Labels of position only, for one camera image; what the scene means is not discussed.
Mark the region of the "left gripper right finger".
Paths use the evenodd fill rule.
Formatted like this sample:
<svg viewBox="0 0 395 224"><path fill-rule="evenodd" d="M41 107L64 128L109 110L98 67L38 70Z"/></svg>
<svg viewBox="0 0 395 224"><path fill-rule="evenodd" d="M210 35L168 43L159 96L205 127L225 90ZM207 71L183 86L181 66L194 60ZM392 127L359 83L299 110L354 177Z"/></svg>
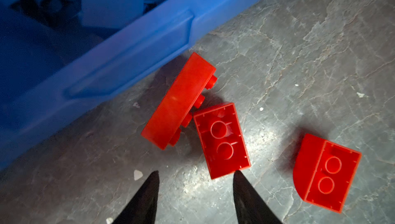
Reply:
<svg viewBox="0 0 395 224"><path fill-rule="evenodd" d="M282 224L239 170L234 173L233 195L239 224Z"/></svg>

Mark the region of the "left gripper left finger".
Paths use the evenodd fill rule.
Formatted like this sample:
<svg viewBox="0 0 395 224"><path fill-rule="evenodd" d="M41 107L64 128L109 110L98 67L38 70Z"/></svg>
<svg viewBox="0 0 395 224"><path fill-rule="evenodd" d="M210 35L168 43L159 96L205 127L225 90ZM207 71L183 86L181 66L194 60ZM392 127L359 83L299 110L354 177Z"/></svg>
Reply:
<svg viewBox="0 0 395 224"><path fill-rule="evenodd" d="M154 224L159 192L159 172L152 172L113 224Z"/></svg>

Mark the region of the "blue three-compartment bin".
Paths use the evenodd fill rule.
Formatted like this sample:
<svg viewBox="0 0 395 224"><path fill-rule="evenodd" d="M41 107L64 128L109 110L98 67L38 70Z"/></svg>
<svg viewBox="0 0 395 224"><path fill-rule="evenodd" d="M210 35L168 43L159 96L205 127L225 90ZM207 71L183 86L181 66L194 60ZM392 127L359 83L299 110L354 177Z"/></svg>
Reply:
<svg viewBox="0 0 395 224"><path fill-rule="evenodd" d="M1 169L259 0L165 0L121 29L1 4Z"/></svg>

